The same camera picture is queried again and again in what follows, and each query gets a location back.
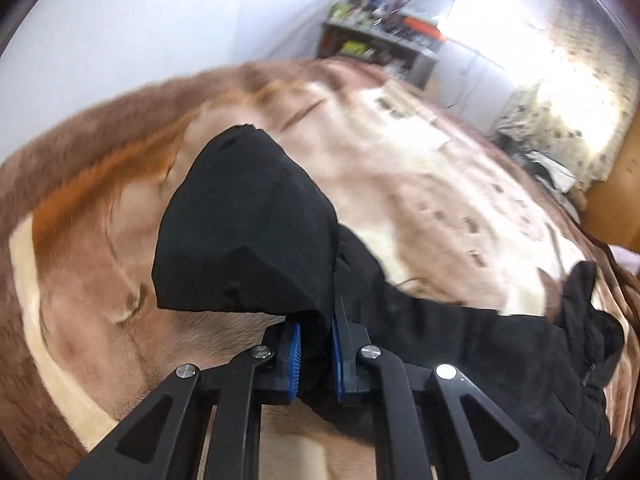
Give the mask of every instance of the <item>black cloth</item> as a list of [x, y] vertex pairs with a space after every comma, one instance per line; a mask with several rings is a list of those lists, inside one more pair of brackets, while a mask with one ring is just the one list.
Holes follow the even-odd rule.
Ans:
[[336, 298], [403, 361], [459, 367], [572, 478], [597, 478], [611, 456], [602, 388], [624, 338], [591, 306], [593, 262], [572, 270], [557, 326], [412, 298], [386, 282], [308, 174], [252, 126], [217, 136], [194, 162], [162, 218], [152, 277], [161, 308], [300, 320], [300, 396], [354, 436], [371, 435], [368, 413], [338, 408], [330, 395]]

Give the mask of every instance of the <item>curtain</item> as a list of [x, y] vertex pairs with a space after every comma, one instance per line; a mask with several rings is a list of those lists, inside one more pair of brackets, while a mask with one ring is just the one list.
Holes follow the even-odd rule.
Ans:
[[640, 70], [610, 18], [588, 0], [558, 0], [541, 76], [518, 88], [495, 131], [566, 166], [580, 189], [606, 180], [638, 102]]

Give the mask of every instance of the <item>orange object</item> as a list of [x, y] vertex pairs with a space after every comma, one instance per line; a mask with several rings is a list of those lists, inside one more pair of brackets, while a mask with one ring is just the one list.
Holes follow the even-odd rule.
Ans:
[[404, 18], [404, 24], [407, 27], [411, 27], [413, 30], [417, 32], [421, 32], [426, 34], [430, 38], [433, 38], [437, 41], [444, 41], [444, 35], [431, 23], [424, 22], [423, 20], [418, 20], [417, 18], [412, 18], [411, 16], [406, 16]]

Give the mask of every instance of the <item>bed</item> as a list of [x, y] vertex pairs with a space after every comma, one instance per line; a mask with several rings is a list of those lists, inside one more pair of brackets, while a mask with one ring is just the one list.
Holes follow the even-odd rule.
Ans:
[[[0, 166], [0, 429], [34, 480], [61, 479], [178, 365], [228, 362], [270, 316], [156, 308], [159, 221], [194, 158], [264, 129], [332, 200], [387, 279], [422, 298], [558, 313], [573, 264], [625, 347], [606, 388], [619, 455], [636, 426], [640, 283], [477, 132], [372, 66], [219, 68], [98, 104]], [[374, 478], [372, 447], [301, 403], [263, 415], [260, 477]]]

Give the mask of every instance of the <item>bright window light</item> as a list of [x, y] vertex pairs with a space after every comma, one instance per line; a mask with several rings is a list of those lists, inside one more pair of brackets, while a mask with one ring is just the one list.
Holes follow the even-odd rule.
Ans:
[[620, 120], [616, 95], [584, 63], [569, 61], [561, 48], [554, 52], [538, 102], [551, 103], [551, 113], [579, 130], [592, 155], [606, 147]]
[[501, 66], [516, 85], [546, 72], [551, 42], [509, 0], [456, 0], [438, 29]]
[[592, 155], [620, 120], [616, 95], [581, 62], [571, 62], [508, 0], [456, 0], [438, 29], [501, 66], [516, 85], [542, 82], [538, 102], [579, 130]]

